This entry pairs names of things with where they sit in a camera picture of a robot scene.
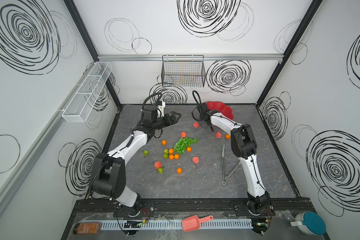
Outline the red flower-shaped fruit bowl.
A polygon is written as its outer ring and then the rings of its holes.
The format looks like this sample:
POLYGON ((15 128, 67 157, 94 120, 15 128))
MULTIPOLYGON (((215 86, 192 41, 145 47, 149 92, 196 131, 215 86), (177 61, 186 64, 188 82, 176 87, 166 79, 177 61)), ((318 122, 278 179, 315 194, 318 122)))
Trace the red flower-shaped fruit bowl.
POLYGON ((222 102, 206 102, 206 104, 211 111, 216 110, 222 113, 228 119, 234 120, 233 110, 231 107, 227 106, 226 104, 222 102))

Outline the green fake grape bunch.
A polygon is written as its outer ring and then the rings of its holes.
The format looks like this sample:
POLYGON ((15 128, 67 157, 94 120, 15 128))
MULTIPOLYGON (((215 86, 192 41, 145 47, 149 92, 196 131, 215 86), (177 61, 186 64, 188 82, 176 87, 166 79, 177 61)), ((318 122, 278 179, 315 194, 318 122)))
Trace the green fake grape bunch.
POLYGON ((174 145, 174 151, 178 154, 183 154, 187 152, 187 148, 190 147, 192 144, 196 144, 199 142, 198 138, 180 138, 174 145))

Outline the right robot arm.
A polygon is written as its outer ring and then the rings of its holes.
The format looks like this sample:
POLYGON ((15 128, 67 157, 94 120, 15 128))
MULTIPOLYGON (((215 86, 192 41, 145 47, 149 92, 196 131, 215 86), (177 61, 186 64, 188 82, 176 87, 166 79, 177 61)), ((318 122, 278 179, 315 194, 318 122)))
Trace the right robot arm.
POLYGON ((207 126, 216 126, 231 136, 231 149, 238 157, 248 186, 248 210, 254 216, 262 214, 271 205, 257 164, 257 142, 248 124, 237 123, 217 110, 210 110, 206 103, 197 104, 200 118, 195 119, 207 126))

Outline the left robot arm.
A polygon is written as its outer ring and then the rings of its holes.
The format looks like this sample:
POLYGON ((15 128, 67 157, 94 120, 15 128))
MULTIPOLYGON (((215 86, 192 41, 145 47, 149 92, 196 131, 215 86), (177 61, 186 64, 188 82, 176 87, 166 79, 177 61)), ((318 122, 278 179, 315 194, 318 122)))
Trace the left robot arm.
POLYGON ((142 106, 141 119, 126 140, 114 150, 94 158, 89 190, 116 200, 131 216, 140 213, 141 196, 127 187, 126 165, 157 130, 178 123, 182 115, 174 111, 165 114, 164 108, 164 104, 142 106))

